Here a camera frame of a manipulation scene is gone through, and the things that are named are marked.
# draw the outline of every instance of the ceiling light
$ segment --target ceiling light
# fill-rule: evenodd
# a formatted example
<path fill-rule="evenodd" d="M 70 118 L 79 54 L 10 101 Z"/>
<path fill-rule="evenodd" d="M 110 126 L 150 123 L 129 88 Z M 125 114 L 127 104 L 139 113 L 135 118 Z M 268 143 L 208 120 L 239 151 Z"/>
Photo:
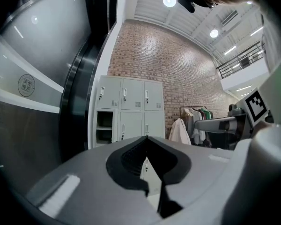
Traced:
<path fill-rule="evenodd" d="M 32 16 L 32 17 L 31 17 L 31 22 L 32 22 L 33 24 L 37 24 L 37 23 L 38 23 L 37 17 L 36 17 L 36 16 Z"/>
<path fill-rule="evenodd" d="M 246 94 L 240 95 L 240 96 L 242 97 L 242 96 L 245 96 L 245 95 L 248 95 L 248 94 L 249 94 L 249 92 L 248 92 L 248 93 L 246 93 Z"/>
<path fill-rule="evenodd" d="M 22 33 L 20 33 L 20 31 L 18 30 L 18 28 L 16 26 L 14 26 L 14 29 L 17 31 L 17 33 L 20 35 L 21 38 L 24 38 Z"/>
<path fill-rule="evenodd" d="M 217 29 L 213 29 L 211 32 L 210 32 L 210 36 L 212 38 L 216 38 L 217 36 L 219 35 L 219 31 Z"/>
<path fill-rule="evenodd" d="M 252 85 L 250 85 L 250 86 L 247 86 L 247 87 L 245 87 L 245 88 L 240 88 L 240 89 L 237 89 L 236 90 L 236 92 L 238 92 L 238 91 L 240 91 L 240 90 L 244 90 L 244 89 L 246 89 L 246 88 L 250 88 Z"/>
<path fill-rule="evenodd" d="M 224 54 L 227 55 L 229 52 L 231 52 L 234 49 L 236 49 L 236 46 L 232 47 L 230 50 L 226 51 Z"/>
<path fill-rule="evenodd" d="M 259 29 L 256 30 L 255 32 L 253 32 L 253 33 L 251 34 L 251 37 L 252 37 L 255 33 L 259 32 L 261 29 L 263 29 L 263 27 L 259 28 Z"/>
<path fill-rule="evenodd" d="M 176 0 L 163 0 L 163 4 L 166 5 L 167 7 L 171 8 L 175 6 Z"/>

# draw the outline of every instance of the hanging clothes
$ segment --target hanging clothes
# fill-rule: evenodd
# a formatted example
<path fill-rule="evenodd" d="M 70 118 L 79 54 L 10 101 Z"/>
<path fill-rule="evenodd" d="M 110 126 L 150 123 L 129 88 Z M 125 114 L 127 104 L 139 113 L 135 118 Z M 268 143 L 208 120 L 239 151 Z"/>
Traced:
<path fill-rule="evenodd" d="M 188 145 L 192 144 L 182 119 L 178 118 L 172 125 L 169 140 Z"/>
<path fill-rule="evenodd" d="M 201 111 L 200 109 L 195 109 L 197 112 L 201 113 L 201 117 L 202 117 L 202 120 L 206 120 L 206 115 L 203 111 Z"/>
<path fill-rule="evenodd" d="M 207 109 L 202 107 L 201 111 L 206 115 L 206 119 L 211 119 L 211 114 L 210 114 L 210 112 Z"/>
<path fill-rule="evenodd" d="M 203 141 L 206 139 L 206 135 L 204 131 L 199 131 L 194 127 L 194 123 L 202 119 L 202 115 L 199 111 L 195 111 L 194 109 L 190 108 L 189 111 L 193 114 L 193 132 L 190 135 L 191 138 L 194 139 L 194 143 L 196 145 L 202 144 Z"/>
<path fill-rule="evenodd" d="M 212 111 L 209 111 L 210 112 L 210 115 L 211 115 L 211 119 L 214 118 L 214 114 L 212 113 Z"/>
<path fill-rule="evenodd" d="M 183 110 L 181 118 L 184 121 L 187 133 L 188 133 L 188 130 L 193 131 L 193 114 L 187 108 L 185 108 Z"/>

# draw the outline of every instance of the white locker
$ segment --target white locker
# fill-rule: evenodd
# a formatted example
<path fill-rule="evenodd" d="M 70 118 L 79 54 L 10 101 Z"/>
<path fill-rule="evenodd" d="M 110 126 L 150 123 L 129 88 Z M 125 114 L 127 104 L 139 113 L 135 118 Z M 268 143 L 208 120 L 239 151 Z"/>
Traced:
<path fill-rule="evenodd" d="M 123 79 L 121 109 L 142 110 L 142 81 Z"/>
<path fill-rule="evenodd" d="M 97 108 L 118 109 L 121 79 L 101 77 L 97 93 Z"/>
<path fill-rule="evenodd" d="M 142 113 L 121 112 L 119 140 L 142 136 Z"/>
<path fill-rule="evenodd" d="M 160 112 L 145 112 L 145 135 L 163 137 L 163 119 Z"/>
<path fill-rule="evenodd" d="M 163 85 L 162 83 L 145 81 L 145 110 L 163 110 Z"/>
<path fill-rule="evenodd" d="M 164 138 L 163 84 L 132 77 L 101 76 L 91 147 L 126 138 Z"/>

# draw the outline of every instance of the railing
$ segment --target railing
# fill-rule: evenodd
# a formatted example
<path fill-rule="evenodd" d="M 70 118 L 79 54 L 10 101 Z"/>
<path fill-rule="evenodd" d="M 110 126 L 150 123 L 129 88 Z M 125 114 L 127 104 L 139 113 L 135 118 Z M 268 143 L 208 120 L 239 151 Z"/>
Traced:
<path fill-rule="evenodd" d="M 264 52 L 261 42 L 257 42 L 234 58 L 218 66 L 217 69 L 219 69 L 222 78 L 228 77 L 263 58 Z"/>

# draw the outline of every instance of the camera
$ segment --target camera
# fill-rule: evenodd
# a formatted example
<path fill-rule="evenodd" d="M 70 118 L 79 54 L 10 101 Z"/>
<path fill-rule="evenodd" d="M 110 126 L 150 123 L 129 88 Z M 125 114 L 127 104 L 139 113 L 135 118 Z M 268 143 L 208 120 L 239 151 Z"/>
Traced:
<path fill-rule="evenodd" d="M 190 13 L 194 13 L 196 10 L 196 5 L 191 2 L 191 0 L 177 0 L 183 7 L 187 9 Z"/>

